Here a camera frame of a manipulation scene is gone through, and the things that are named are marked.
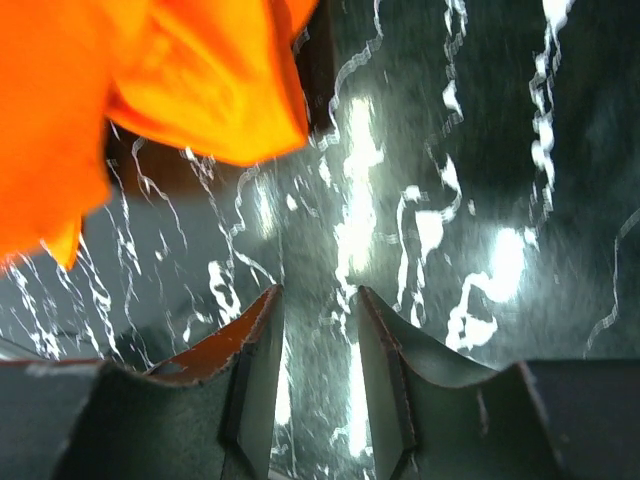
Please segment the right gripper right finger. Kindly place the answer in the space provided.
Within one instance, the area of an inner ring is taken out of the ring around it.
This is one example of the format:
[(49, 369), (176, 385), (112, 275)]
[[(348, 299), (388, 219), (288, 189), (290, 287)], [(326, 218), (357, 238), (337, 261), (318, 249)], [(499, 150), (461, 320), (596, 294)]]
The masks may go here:
[(635, 479), (639, 364), (520, 361), (494, 370), (358, 290), (380, 479)]

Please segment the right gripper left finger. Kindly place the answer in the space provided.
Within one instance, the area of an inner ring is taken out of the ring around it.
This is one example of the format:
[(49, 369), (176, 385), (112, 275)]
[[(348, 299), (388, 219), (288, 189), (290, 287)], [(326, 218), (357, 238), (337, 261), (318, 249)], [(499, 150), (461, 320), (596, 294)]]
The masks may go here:
[(283, 343), (274, 285), (144, 373), (107, 360), (1, 364), (5, 479), (264, 479)]

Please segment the orange t shirt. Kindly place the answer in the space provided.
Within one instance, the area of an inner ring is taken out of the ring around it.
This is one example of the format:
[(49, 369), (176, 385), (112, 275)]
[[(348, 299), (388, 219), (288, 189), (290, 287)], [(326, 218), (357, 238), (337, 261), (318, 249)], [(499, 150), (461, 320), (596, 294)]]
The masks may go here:
[(104, 128), (250, 166), (303, 147), (313, 1), (5, 1), (1, 256), (71, 268), (109, 199)]

